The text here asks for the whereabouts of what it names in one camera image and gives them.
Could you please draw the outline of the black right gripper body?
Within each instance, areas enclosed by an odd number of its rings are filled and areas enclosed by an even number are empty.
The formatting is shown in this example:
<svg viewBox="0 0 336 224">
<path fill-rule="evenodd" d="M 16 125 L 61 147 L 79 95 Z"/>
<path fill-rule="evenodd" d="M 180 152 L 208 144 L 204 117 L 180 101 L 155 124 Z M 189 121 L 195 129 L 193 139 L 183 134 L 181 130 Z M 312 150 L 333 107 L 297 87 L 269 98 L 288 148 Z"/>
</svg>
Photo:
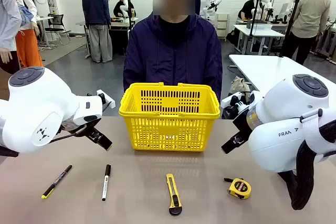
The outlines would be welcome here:
<svg viewBox="0 0 336 224">
<path fill-rule="evenodd" d="M 235 139 L 238 140 L 249 139 L 252 129 L 247 123 L 247 113 L 248 112 L 242 112 L 233 120 L 233 124 L 238 129 L 238 132 L 234 135 Z"/>
</svg>

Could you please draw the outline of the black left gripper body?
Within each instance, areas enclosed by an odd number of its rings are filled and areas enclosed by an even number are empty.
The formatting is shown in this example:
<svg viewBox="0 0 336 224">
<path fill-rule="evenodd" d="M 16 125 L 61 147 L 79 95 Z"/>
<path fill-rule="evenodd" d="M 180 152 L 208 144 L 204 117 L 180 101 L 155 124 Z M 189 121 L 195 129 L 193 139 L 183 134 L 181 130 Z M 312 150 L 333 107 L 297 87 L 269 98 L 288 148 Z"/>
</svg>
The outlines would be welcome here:
<svg viewBox="0 0 336 224">
<path fill-rule="evenodd" d="M 92 136 L 96 133 L 99 133 L 99 131 L 95 128 L 95 126 L 101 121 L 101 119 L 95 119 L 90 122 L 85 123 L 84 125 L 81 125 L 77 127 L 74 130 L 69 131 L 70 134 L 73 134 L 74 136 Z"/>
</svg>

